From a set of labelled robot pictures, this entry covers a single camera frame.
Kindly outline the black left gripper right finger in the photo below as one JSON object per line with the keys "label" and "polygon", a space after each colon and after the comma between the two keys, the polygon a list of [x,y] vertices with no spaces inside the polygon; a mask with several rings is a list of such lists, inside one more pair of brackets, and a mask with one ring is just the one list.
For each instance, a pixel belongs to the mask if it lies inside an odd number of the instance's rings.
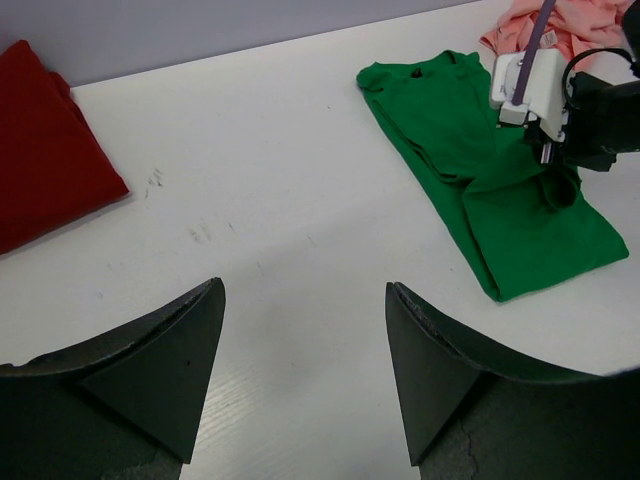
{"label": "black left gripper right finger", "polygon": [[635,479],[639,373],[598,376],[513,350],[405,285],[385,318],[411,464],[425,479]]}

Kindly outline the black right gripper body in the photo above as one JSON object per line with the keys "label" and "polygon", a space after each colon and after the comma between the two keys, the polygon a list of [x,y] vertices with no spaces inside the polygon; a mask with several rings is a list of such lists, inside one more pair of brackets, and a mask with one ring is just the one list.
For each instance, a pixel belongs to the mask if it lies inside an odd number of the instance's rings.
{"label": "black right gripper body", "polygon": [[639,151],[639,82],[612,85],[587,73],[570,81],[577,98],[568,109],[564,140],[549,162],[607,172],[623,153]]}

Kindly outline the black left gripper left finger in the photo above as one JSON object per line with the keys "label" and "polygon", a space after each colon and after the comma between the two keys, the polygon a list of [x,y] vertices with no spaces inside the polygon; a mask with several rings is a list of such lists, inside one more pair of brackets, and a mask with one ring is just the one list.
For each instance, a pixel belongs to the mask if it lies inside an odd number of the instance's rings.
{"label": "black left gripper left finger", "polygon": [[176,479],[193,456],[225,287],[210,279],[76,345],[1,368],[5,479]]}

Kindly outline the green t-shirt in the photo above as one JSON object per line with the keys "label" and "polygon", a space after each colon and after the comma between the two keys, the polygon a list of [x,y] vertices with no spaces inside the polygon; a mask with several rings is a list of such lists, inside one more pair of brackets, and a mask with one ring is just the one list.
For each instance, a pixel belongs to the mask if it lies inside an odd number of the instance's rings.
{"label": "green t-shirt", "polygon": [[622,236],[584,198],[576,168],[541,165],[520,130],[498,127],[477,54],[375,63],[356,82],[491,299],[627,258]]}

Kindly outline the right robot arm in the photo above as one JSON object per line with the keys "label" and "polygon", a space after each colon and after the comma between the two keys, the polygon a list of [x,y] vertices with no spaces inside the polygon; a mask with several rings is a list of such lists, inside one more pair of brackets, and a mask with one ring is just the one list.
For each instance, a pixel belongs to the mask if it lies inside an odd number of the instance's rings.
{"label": "right robot arm", "polygon": [[634,2],[623,15],[625,47],[601,47],[576,55],[567,64],[553,67],[544,79],[551,90],[542,97],[551,112],[561,120],[559,128],[545,133],[543,116],[534,121],[534,133],[525,137],[533,142],[540,163],[566,163],[597,172],[607,172],[623,153],[639,151],[639,81],[609,84],[574,67],[600,53],[617,55],[639,76],[639,3]]}

